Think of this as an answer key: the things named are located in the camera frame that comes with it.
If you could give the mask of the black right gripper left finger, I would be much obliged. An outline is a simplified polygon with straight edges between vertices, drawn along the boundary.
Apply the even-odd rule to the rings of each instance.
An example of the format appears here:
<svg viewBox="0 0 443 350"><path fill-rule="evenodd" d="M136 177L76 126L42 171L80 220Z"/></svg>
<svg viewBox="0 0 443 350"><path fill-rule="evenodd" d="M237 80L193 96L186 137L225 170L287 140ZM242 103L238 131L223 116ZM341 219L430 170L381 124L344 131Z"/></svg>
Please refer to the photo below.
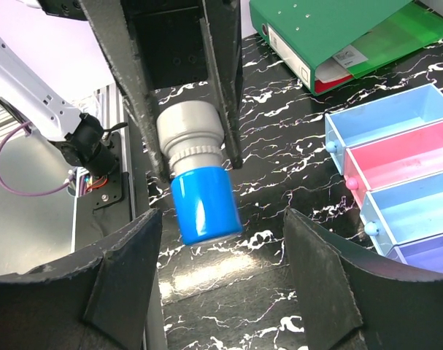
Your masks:
<svg viewBox="0 0 443 350"><path fill-rule="evenodd" d="M140 349L161 234L150 209L72 254L0 276L0 349Z"/></svg>

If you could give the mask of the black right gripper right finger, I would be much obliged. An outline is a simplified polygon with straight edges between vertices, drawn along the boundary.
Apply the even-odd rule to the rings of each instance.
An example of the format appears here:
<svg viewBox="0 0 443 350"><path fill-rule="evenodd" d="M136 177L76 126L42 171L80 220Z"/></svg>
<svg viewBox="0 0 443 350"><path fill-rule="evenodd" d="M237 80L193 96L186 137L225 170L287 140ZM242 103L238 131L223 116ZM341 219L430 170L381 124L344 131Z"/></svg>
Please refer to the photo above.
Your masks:
<svg viewBox="0 0 443 350"><path fill-rule="evenodd" d="M375 254L292 208L283 235L309 349L443 349L443 273Z"/></svg>

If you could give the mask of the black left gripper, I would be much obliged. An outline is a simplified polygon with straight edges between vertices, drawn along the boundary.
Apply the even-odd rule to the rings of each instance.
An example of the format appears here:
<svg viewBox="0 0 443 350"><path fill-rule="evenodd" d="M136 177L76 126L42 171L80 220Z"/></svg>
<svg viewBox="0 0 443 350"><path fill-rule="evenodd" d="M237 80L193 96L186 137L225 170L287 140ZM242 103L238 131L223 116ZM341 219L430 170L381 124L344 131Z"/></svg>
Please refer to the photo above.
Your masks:
<svg viewBox="0 0 443 350"><path fill-rule="evenodd" d="M226 154L234 169L241 168L240 2L84 0L80 6L158 178L168 182L169 166L158 142L160 109L155 89L208 78L225 133Z"/></svg>

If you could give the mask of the purple drawer bin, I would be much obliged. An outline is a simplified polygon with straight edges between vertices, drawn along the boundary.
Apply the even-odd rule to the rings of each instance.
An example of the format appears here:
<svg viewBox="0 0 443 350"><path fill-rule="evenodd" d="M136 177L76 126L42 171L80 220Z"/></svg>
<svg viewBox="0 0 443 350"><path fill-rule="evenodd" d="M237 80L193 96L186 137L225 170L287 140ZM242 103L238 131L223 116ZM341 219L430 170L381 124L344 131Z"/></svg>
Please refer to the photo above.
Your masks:
<svg viewBox="0 0 443 350"><path fill-rule="evenodd" d="M443 273L443 234L394 246L386 257L416 268Z"/></svg>

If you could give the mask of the blue and grey bottle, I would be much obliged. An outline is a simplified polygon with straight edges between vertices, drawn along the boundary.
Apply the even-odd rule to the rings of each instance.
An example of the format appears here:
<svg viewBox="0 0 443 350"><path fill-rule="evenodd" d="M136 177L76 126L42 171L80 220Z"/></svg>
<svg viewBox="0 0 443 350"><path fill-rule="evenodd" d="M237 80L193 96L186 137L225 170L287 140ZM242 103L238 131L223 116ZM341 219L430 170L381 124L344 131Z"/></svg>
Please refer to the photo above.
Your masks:
<svg viewBox="0 0 443 350"><path fill-rule="evenodd" d="M222 167L225 134L216 108L183 101L165 109L156 125L160 150L174 174L171 191L182 242L241 233L230 177Z"/></svg>

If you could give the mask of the sky blue drawer bin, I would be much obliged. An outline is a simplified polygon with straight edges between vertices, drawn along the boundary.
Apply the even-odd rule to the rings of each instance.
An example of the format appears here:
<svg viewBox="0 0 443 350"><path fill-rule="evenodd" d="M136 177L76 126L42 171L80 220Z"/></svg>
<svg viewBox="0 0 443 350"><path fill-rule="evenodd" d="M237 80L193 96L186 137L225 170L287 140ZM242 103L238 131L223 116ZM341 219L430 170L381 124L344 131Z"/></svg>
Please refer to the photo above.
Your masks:
<svg viewBox="0 0 443 350"><path fill-rule="evenodd" d="M368 191L360 218L382 256L395 246L443 234L443 171Z"/></svg>

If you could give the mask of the pink drawer bin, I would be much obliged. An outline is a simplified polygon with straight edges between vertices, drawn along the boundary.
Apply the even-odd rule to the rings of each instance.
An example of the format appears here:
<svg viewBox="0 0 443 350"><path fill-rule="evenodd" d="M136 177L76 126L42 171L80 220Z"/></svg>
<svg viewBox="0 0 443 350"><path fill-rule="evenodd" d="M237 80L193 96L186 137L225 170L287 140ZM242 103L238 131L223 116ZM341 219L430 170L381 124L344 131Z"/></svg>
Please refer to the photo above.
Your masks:
<svg viewBox="0 0 443 350"><path fill-rule="evenodd" d="M344 154L344 180L362 206L368 191L443 171L443 120L389 136Z"/></svg>

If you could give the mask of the light blue drawer bin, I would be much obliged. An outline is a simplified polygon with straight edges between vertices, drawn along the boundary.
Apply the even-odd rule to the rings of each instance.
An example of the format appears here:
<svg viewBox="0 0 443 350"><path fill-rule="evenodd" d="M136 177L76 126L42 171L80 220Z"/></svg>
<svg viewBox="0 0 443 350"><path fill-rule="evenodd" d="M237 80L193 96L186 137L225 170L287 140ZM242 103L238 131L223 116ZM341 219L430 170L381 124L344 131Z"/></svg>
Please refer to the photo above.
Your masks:
<svg viewBox="0 0 443 350"><path fill-rule="evenodd" d="M325 114L325 149L339 174L345 150L443 120L443 92L427 84Z"/></svg>

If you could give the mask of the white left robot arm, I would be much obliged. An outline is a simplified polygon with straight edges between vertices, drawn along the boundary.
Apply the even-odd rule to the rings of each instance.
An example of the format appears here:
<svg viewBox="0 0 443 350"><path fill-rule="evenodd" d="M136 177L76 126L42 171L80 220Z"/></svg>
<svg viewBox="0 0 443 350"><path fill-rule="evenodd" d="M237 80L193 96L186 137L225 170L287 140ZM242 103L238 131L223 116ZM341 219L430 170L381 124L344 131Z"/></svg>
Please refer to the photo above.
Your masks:
<svg viewBox="0 0 443 350"><path fill-rule="evenodd" d="M49 15L87 21L160 179L242 167L241 6L238 1L40 1ZM106 176L116 159L98 119L60 97L0 37L0 97L66 162Z"/></svg>

